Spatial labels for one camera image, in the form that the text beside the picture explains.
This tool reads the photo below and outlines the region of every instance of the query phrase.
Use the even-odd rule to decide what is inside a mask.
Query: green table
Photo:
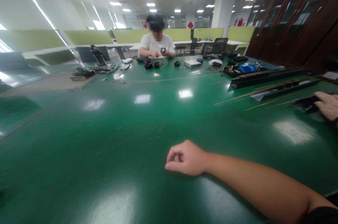
[[[250,97],[213,105],[267,84],[234,90],[212,85],[229,77],[205,69],[131,65],[118,82],[126,84],[99,75],[1,142],[0,223],[263,222],[217,179],[164,169],[170,147],[185,139],[324,196],[338,190],[337,132],[317,117],[289,105],[245,112],[259,104]],[[282,101],[336,89],[320,83]]]

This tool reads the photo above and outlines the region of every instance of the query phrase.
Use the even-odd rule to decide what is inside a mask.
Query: hand
[[[205,172],[207,159],[207,152],[186,140],[170,149],[165,168],[170,171],[196,176]]]
[[[330,121],[338,118],[338,96],[332,96],[324,92],[316,92],[316,97],[321,101],[315,102],[323,115]]]
[[[151,51],[151,56],[158,58],[160,54],[157,51]]]

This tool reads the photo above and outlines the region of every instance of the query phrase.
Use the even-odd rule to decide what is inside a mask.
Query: red sign
[[[194,25],[193,25],[193,23],[192,23],[192,22],[188,23],[188,28],[189,28],[189,29],[192,29],[192,28],[194,28]]]

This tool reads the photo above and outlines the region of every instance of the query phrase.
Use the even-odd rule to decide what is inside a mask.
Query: sleeve
[[[304,218],[304,224],[331,224],[338,223],[338,209],[332,207],[319,207]]]
[[[148,37],[146,35],[144,35],[141,39],[141,47],[149,50]]]
[[[169,37],[168,52],[173,52],[173,53],[175,52],[173,40],[171,37]]]

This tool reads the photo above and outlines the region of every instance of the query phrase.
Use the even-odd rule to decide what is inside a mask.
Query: green partition
[[[109,31],[84,30],[64,31],[73,45],[112,44]]]
[[[216,39],[223,36],[224,28],[195,28],[194,38]]]
[[[140,43],[148,29],[139,30],[114,30],[114,36],[118,43]]]
[[[190,39],[191,30],[190,29],[165,29],[164,34],[169,35],[173,41],[188,41]]]
[[[251,36],[254,33],[254,30],[254,26],[230,27],[226,37],[229,40],[250,43]]]
[[[54,30],[0,31],[0,39],[13,51],[29,52],[64,46]]]

